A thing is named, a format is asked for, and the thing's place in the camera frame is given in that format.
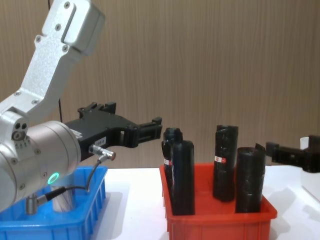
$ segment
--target red plastic bin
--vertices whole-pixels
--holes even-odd
[[[174,216],[164,166],[160,167],[170,240],[268,240],[277,210],[262,197],[261,212],[235,213],[235,200],[213,197],[213,163],[194,165],[195,215]]]

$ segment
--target metal connector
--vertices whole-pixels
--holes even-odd
[[[94,145],[94,144],[92,144],[89,147],[89,153],[99,156],[98,160],[101,161],[101,163],[103,163],[104,161],[107,161],[107,160],[113,161],[116,158],[115,152],[109,151],[105,148],[102,148],[102,147]]]
[[[47,200],[46,195],[41,195],[36,199],[37,206],[41,206],[42,204],[45,204],[47,202],[48,202],[48,200]]]
[[[25,212],[27,215],[34,215],[37,213],[37,194],[33,193],[25,199]]]

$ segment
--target wood panel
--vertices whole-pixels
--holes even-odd
[[[106,23],[62,97],[65,121],[90,102],[115,101],[134,122],[161,116],[164,128],[180,127],[198,162],[213,160],[217,124],[239,126],[239,147],[298,147],[320,134],[319,1],[94,2]],[[0,1],[2,99],[20,85],[47,13],[45,0]],[[160,142],[116,147],[109,166],[157,167]]]
[[[19,89],[47,14],[45,0],[0,1],[0,101]],[[57,108],[42,122],[59,119]]]

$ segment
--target white table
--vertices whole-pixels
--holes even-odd
[[[320,203],[301,187],[300,174],[292,166],[266,167],[263,195],[278,211],[271,240],[320,239]],[[158,168],[109,169],[105,180],[103,215],[92,240],[169,239]]]

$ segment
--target blue plastic bin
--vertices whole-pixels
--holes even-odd
[[[85,186],[92,167],[79,167],[74,172],[74,184]],[[70,212],[54,212],[52,201],[40,206],[35,215],[26,215],[25,200],[0,213],[0,240],[89,240],[106,199],[107,168],[96,169],[90,192],[75,190],[76,208]],[[38,191],[50,191],[47,186]]]

